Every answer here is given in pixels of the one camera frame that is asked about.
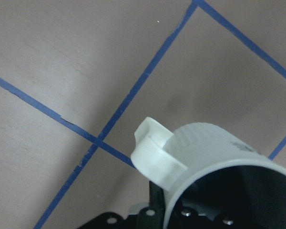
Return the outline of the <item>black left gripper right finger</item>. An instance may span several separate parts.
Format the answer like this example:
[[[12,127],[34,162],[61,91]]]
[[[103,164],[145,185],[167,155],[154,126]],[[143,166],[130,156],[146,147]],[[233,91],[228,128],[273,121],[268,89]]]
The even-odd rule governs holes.
[[[280,194],[185,196],[181,203],[183,229],[286,229],[286,196]]]

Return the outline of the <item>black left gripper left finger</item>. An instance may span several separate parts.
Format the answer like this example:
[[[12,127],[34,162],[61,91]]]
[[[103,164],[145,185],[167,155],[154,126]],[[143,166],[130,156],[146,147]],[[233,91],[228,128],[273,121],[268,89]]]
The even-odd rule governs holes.
[[[104,212],[86,222],[81,229],[162,229],[165,215],[163,190],[149,182],[149,203],[127,218],[114,212]]]

